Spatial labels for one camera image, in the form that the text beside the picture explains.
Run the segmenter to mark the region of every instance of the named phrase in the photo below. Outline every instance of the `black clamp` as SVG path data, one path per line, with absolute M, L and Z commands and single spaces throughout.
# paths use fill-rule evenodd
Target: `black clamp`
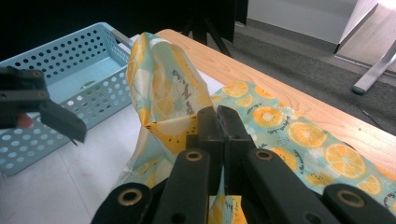
M 204 108 L 197 117 L 199 134 L 188 136 L 170 176 L 149 191 L 136 183 L 114 189 L 92 224 L 206 224 L 222 167 L 225 194 L 242 197 L 249 224 L 396 223 L 361 189 L 333 184 L 318 195 L 307 188 L 275 152 L 255 148 L 231 108 L 219 106 L 217 113 Z
M 39 112 L 43 124 L 72 142 L 84 142 L 84 121 L 51 101 L 43 72 L 0 67 L 0 80 L 0 129 L 16 128 L 19 114 Z

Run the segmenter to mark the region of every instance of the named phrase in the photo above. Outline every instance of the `metal stand leg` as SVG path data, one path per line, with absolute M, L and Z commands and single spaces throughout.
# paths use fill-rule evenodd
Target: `metal stand leg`
M 352 91 L 357 94 L 366 93 L 369 88 L 376 82 L 376 80 L 382 76 L 387 68 L 396 59 L 396 40 L 388 51 L 364 74 L 361 79 L 352 87 Z

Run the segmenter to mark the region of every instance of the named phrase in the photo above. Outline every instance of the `black tripod leg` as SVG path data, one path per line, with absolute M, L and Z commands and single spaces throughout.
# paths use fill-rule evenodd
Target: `black tripod leg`
M 192 38 L 201 44 L 207 45 L 205 20 L 202 18 L 195 18 L 192 25 Z
M 216 45 L 219 47 L 220 52 L 229 56 L 230 58 L 232 58 L 233 56 L 231 56 L 230 51 L 227 49 L 227 46 L 225 46 L 218 31 L 216 30 L 215 26 L 210 21 L 210 19 L 204 18 L 204 23 L 205 23 L 206 29 L 209 31 L 209 33 L 212 36 L 213 40 L 215 41 Z
M 187 21 L 186 26 L 184 26 L 183 31 L 181 31 L 181 33 L 182 33 L 184 36 L 189 36 L 193 23 L 194 23 L 194 17 L 191 17 L 191 18 Z

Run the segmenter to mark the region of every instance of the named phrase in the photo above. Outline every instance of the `screw hole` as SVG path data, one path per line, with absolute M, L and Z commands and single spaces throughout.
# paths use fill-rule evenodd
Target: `screw hole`
M 202 154 L 197 151 L 191 151 L 186 154 L 186 158 L 189 161 L 199 161 L 202 158 Z
M 364 207 L 365 205 L 365 202 L 361 196 L 346 189 L 338 190 L 337 197 L 339 200 L 341 200 L 341 202 L 352 207 Z
M 256 157 L 262 161 L 270 161 L 273 158 L 272 154 L 263 150 L 257 151 Z
M 140 189 L 126 189 L 119 195 L 119 203 L 125 206 L 131 206 L 138 203 L 142 197 L 143 195 Z

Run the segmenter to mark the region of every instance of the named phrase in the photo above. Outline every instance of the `basket hole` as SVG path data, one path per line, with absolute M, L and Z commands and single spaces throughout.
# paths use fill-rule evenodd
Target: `basket hole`
M 4 141 L 8 141 L 9 139 L 11 139 L 11 135 L 4 135 L 3 137 L 1 137 L 1 139 L 3 139 Z
M 37 141 L 37 140 L 33 140 L 33 141 L 30 142 L 30 146 L 35 146 L 35 145 L 37 145 L 37 144 L 38 144 L 38 141 Z
M 8 147 L 0 147 L 0 153 L 8 152 Z
M 9 156 L 10 158 L 15 158 L 15 157 L 18 156 L 18 154 L 17 154 L 16 152 L 10 152 L 10 153 L 8 153 L 8 156 Z
M 17 162 L 23 162 L 23 161 L 24 161 L 24 157 L 17 158 Z
M 23 132 L 22 129 L 16 129 L 16 130 L 14 131 L 15 134 L 21 134 L 22 132 Z
M 14 163 L 9 163 L 6 165 L 6 169 L 12 169 L 14 167 Z
M 22 137 L 23 140 L 29 140 L 31 138 L 30 134 L 26 134 Z
M 23 147 L 20 147 L 20 151 L 26 151 L 27 150 L 27 146 L 23 146 Z
M 14 146 L 14 147 L 17 147 L 17 146 L 20 145 L 20 141 L 13 141 L 13 142 L 11 143 L 11 145 Z

